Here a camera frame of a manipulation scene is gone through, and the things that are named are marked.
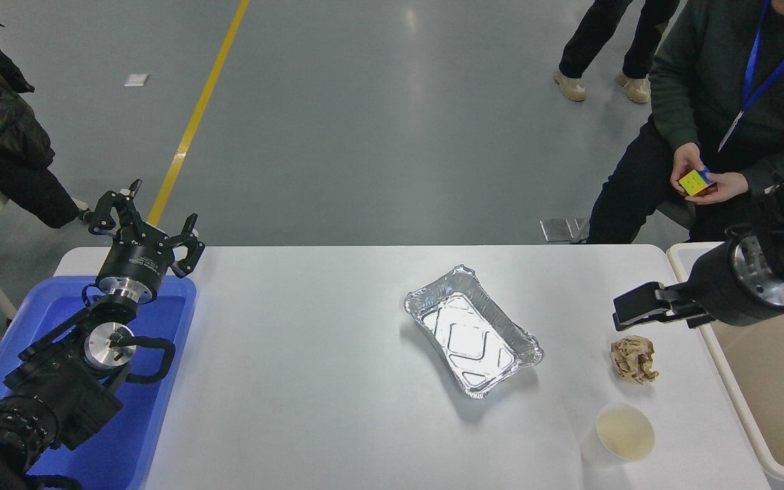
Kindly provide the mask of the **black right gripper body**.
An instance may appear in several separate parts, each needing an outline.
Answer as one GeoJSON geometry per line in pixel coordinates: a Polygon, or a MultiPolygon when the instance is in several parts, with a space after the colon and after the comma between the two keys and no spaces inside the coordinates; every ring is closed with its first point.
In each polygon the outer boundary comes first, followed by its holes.
{"type": "Polygon", "coordinates": [[[757,238],[727,241],[699,257],[685,283],[713,319],[747,327],[784,314],[784,281],[757,238]]]}

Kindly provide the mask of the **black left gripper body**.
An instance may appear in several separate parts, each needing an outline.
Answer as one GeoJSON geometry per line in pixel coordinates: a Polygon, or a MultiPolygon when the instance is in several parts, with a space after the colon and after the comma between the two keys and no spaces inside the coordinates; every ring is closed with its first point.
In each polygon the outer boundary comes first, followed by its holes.
{"type": "Polygon", "coordinates": [[[112,235],[111,249],[97,275],[97,288],[103,293],[115,289],[128,289],[135,293],[156,293],[161,288],[168,267],[166,260],[172,248],[156,249],[159,242],[169,236],[162,235],[150,241],[149,245],[121,241],[112,235]]]}

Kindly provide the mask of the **person's left hand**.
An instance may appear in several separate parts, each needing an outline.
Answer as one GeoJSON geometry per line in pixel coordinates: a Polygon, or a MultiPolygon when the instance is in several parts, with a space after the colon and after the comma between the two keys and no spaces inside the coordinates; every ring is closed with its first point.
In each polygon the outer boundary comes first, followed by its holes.
{"type": "Polygon", "coordinates": [[[688,193],[685,187],[682,190],[684,199],[697,205],[723,203],[750,191],[749,181],[737,171],[719,174],[706,171],[701,174],[701,177],[712,184],[703,187],[699,193],[688,193]]]}

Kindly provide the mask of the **person's right hand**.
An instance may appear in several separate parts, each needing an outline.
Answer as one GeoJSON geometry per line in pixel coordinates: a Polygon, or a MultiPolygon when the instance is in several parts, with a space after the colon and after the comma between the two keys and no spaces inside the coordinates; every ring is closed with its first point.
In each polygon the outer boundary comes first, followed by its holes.
{"type": "Polygon", "coordinates": [[[679,183],[679,180],[691,171],[703,171],[705,165],[700,158],[700,148],[696,143],[689,142],[679,146],[673,152],[672,171],[670,183],[673,189],[682,197],[689,197],[689,193],[679,183]]]}

